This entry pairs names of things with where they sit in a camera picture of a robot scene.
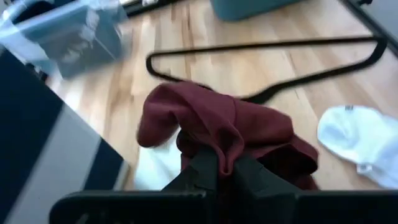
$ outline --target maroon fabric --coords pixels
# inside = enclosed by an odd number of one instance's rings
[[[276,110],[190,82],[162,84],[144,103],[138,143],[158,146],[178,126],[184,131],[177,137],[182,168],[200,150],[198,143],[204,143],[218,155],[221,179],[232,174],[233,162],[246,152],[297,187],[317,189],[310,175],[317,169],[317,151],[297,137],[290,118]]]

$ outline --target maroon hoodie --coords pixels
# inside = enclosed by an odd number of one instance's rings
[[[188,137],[177,137],[182,168],[200,150],[198,143],[202,143],[218,155],[220,179],[232,174],[234,161],[246,152],[297,187],[317,189],[310,175],[317,169],[317,150],[296,136],[291,119],[276,110],[190,82],[162,84],[144,103],[138,143],[144,147],[158,146],[178,126],[188,133]]]

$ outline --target plastic storage bin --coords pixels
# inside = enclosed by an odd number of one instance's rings
[[[301,0],[211,0],[215,14],[225,21],[237,21]]]
[[[0,44],[49,75],[73,77],[129,54],[131,33],[119,29],[125,20],[118,0],[23,0],[3,12]]]

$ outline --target wooden floor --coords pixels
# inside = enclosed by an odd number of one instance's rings
[[[216,18],[208,0],[186,0],[135,17],[131,57],[74,80],[53,79],[51,88],[107,140],[133,169],[139,146],[136,130],[142,104],[159,80],[150,77],[145,57],[159,49],[260,41],[366,35],[369,31],[338,1],[307,0],[241,22]],[[279,80],[366,58],[373,45],[242,51],[162,59],[157,68],[221,93],[243,96]],[[285,91],[266,106],[292,117],[295,132],[320,152],[315,178],[323,189],[377,189],[355,166],[330,154],[317,141],[323,112],[336,105],[366,105],[398,117],[398,60],[387,51],[370,69],[348,77]]]

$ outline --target white sock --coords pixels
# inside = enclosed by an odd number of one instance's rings
[[[181,171],[181,152],[177,148],[175,134],[157,147],[140,147],[134,190],[162,190]]]
[[[364,106],[337,106],[322,115],[318,139],[357,164],[357,173],[398,189],[398,120]]]

